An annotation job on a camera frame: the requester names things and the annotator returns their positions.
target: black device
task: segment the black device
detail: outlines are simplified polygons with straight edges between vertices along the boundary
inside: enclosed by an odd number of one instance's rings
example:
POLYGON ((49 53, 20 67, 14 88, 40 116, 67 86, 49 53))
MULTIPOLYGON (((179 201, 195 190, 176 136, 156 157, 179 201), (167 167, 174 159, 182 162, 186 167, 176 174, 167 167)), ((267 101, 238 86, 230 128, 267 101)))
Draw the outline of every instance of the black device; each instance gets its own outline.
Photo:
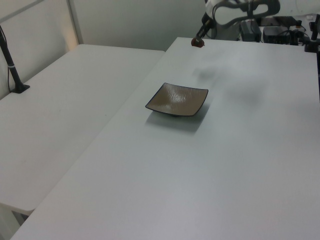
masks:
POLYGON ((297 26, 298 21, 293 16, 275 16, 274 17, 281 26, 290 28, 291 26, 297 26))
POLYGON ((261 30, 256 21, 242 21, 240 23, 240 34, 244 42, 260 42, 261 30))
POLYGON ((256 22, 260 27, 280 26, 280 22, 278 22, 273 16, 259 18, 256 20, 256 22))
POLYGON ((263 41, 266 44, 289 44, 291 35, 284 26, 266 26, 263 29, 263 41))
POLYGON ((8 49, 8 44, 7 44, 7 40, 6 40, 5 34, 4 34, 1 26, 0 26, 0 47, 1 47, 1 50, 3 52, 4 58, 6 60, 6 63, 8 65, 8 68, 9 68, 9 70, 11 72, 12 78, 13 78, 13 80, 15 82, 15 89, 13 89, 11 92, 12 93, 16 93, 16 94, 21 94, 25 90, 30 88, 30 86, 24 85, 20 80, 20 77, 18 75, 16 66, 14 64, 14 61, 12 60, 11 54, 10 54, 9 49, 8 49))

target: table surface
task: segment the table surface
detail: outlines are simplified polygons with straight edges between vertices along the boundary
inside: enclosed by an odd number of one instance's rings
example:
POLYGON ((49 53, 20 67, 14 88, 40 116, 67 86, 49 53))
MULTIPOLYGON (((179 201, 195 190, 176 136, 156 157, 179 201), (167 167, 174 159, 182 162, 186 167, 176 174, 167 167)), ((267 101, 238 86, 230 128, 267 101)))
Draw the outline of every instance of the table surface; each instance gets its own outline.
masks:
POLYGON ((190 42, 172 44, 12 240, 319 238, 316 55, 190 42), (200 112, 146 109, 164 82, 209 89, 200 112))
POLYGON ((30 214, 162 51, 79 45, 0 101, 0 204, 30 214))

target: white wall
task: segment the white wall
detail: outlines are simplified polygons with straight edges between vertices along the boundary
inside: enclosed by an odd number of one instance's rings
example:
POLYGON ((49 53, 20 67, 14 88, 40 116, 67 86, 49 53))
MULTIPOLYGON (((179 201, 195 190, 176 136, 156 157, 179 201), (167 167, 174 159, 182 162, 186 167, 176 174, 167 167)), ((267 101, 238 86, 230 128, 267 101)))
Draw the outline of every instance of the white wall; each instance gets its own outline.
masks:
MULTIPOLYGON (((78 44, 67 0, 44 0, 0 25, 22 82, 78 44)), ((7 94, 7 63, 0 51, 0 99, 7 94)))
POLYGON ((177 37, 193 38, 205 0, 70 0, 79 41, 166 51, 177 37))

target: white table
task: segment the white table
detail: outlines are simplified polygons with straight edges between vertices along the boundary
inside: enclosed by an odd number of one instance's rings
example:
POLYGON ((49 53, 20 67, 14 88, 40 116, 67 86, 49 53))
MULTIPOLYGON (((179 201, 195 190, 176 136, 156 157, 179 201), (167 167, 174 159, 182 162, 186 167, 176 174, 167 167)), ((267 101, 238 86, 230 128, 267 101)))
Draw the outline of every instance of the white table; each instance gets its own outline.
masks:
POLYGON ((319 238, 316 55, 190 41, 172 44, 13 240, 319 238), (146 109, 163 82, 209 89, 201 111, 146 109))
POLYGON ((164 53, 79 45, 0 101, 0 205, 29 215, 164 53))

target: square plate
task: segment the square plate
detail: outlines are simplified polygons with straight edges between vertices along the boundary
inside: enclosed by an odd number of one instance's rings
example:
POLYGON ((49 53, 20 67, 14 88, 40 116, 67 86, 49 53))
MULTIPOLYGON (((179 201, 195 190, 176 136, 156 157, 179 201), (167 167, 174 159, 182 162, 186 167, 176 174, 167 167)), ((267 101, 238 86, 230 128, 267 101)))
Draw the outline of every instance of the square plate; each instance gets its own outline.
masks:
POLYGON ((172 116, 194 116, 204 104, 209 90, 164 83, 145 106, 172 116))

